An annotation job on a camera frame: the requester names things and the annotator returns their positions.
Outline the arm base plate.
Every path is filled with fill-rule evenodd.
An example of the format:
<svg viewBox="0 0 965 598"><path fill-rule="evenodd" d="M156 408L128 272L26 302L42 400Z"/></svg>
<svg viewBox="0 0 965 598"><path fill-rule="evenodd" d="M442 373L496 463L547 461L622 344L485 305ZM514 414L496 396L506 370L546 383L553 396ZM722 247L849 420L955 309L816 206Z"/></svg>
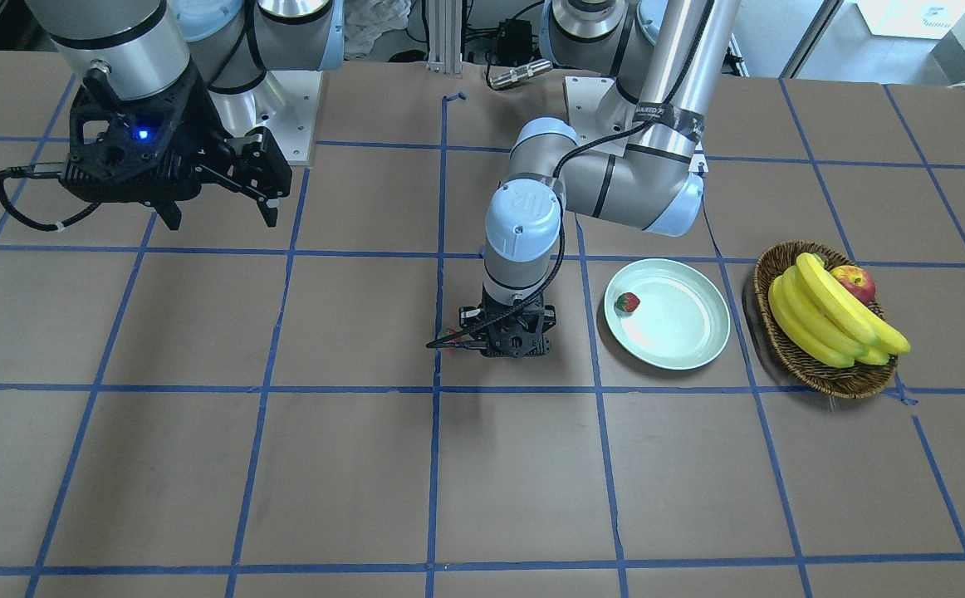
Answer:
<svg viewBox="0 0 965 598"><path fill-rule="evenodd" d="M251 90L227 98L227 127L244 136L255 126L266 126L289 165L307 166L323 84L320 71L268 71Z"/></svg>
<svg viewBox="0 0 965 598"><path fill-rule="evenodd" d="M579 136L579 144L588 144L608 135L627 131L634 126L632 116L637 107L627 101L616 87L613 78L588 78L567 76L565 95L569 124ZM645 146L682 155L690 160L691 173L705 175L708 163L703 145L688 147L688 139L673 132L668 126L647 133L642 141Z"/></svg>

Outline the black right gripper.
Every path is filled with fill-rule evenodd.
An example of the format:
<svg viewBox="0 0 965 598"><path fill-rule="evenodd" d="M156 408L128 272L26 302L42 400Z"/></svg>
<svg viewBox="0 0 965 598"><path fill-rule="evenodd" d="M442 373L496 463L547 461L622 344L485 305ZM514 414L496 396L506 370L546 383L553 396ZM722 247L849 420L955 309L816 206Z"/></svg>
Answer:
<svg viewBox="0 0 965 598"><path fill-rule="evenodd" d="M275 228L291 179L266 126L243 137L224 128L194 66L139 100L119 97L111 72L91 68L70 107L61 185L86 202L151 204L170 231L182 223L179 202L197 197L205 184L246 194L266 226Z"/></svg>

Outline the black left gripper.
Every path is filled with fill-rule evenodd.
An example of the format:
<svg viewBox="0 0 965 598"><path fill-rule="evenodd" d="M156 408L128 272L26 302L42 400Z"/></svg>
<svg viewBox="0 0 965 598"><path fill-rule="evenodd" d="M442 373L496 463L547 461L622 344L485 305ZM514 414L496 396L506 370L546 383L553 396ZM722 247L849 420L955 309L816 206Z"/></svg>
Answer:
<svg viewBox="0 0 965 598"><path fill-rule="evenodd" d="M464 344L486 357L547 355L551 351L551 341L546 334L556 323L555 307L544 304L542 299L535 299L520 313L468 333Z"/></svg>

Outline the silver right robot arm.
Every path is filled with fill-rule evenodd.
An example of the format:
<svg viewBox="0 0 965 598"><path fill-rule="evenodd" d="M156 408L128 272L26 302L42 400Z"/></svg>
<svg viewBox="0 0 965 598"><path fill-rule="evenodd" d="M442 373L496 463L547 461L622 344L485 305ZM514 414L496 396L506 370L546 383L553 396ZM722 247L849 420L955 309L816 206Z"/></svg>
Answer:
<svg viewBox="0 0 965 598"><path fill-rule="evenodd" d="M19 223L64 230L106 203L153 209L167 228L207 184L243 194L266 226L291 193L292 101L280 71L334 71L341 1L31 1L81 78L60 163L0 171Z"/></svg>

